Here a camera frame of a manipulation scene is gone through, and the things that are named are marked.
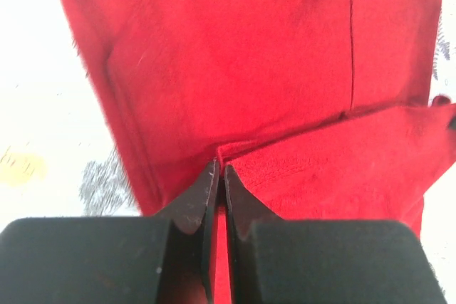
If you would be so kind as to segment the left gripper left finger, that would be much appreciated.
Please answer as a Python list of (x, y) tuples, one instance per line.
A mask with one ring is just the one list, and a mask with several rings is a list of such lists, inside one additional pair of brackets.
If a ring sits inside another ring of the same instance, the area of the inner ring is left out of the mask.
[(1, 232), (3, 303), (212, 303), (219, 164), (152, 216), (26, 218)]

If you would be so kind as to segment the red t-shirt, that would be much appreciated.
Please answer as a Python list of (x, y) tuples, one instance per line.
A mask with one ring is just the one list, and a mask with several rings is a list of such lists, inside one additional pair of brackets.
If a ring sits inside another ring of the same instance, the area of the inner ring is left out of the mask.
[(219, 164), (214, 300), (234, 303), (224, 173), (282, 219), (397, 221), (455, 162), (430, 96), (442, 0), (61, 0), (152, 216)]

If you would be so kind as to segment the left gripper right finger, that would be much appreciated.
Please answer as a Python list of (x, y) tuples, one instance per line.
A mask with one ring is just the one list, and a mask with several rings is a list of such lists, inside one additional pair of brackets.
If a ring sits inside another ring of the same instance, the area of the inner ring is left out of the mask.
[(224, 173), (234, 303), (444, 303), (414, 233), (397, 221), (282, 219)]

